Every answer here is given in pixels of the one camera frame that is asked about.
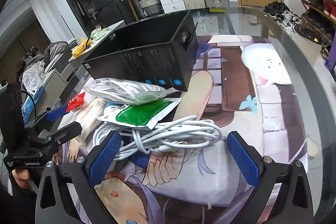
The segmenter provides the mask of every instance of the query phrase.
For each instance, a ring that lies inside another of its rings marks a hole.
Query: metal screw
[[[48,161],[46,167],[52,167],[54,162],[52,160]]]
[[[83,156],[80,156],[76,159],[76,162],[78,162],[79,164],[81,164],[84,161],[85,161],[85,157],[83,157]]]
[[[264,162],[266,162],[268,164],[270,164],[273,161],[272,158],[269,157],[269,156],[265,156],[265,157],[263,157],[263,159],[264,159]]]
[[[296,161],[295,161],[295,165],[296,165],[297,167],[302,167],[302,166],[303,166],[302,162],[300,162],[299,160],[296,160]]]

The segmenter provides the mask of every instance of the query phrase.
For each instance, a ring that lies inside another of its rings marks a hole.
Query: white package
[[[115,78],[96,79],[84,89],[99,98],[117,104],[142,105],[176,92],[174,88]]]

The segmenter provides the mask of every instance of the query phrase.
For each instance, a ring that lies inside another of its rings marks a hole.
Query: white cable
[[[213,145],[223,139],[223,134],[214,121],[206,119],[196,121],[197,116],[192,115],[173,122],[158,123],[153,131],[133,128],[122,128],[132,134],[133,142],[122,146],[114,160],[123,160],[137,151],[149,154],[150,152],[167,152],[179,148],[202,148]],[[111,130],[120,131],[121,127],[113,123],[100,126],[93,135],[93,146],[99,145]]]

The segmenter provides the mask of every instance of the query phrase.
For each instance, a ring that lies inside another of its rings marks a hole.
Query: hand
[[[168,153],[151,153],[142,184],[156,186],[176,179],[182,169],[185,149]]]
[[[77,158],[78,150],[82,145],[87,146],[87,143],[80,143],[76,139],[72,139],[70,141],[70,145],[69,145],[68,153],[67,153],[67,158],[70,163],[73,162]]]
[[[12,171],[12,175],[18,186],[20,186],[22,189],[32,190],[28,183],[28,180],[30,179],[30,174],[28,170],[17,168]]]

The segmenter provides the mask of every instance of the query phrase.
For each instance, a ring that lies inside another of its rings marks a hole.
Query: blue gripper pad
[[[94,187],[100,184],[106,172],[108,171],[112,161],[114,160],[116,154],[119,152],[121,147],[121,136],[118,132],[111,131],[103,140],[100,145],[95,146],[91,152],[88,154],[88,161],[85,166],[89,177],[89,185]]]
[[[229,133],[226,144],[246,182],[258,187],[260,183],[259,168],[238,138],[233,133]]]

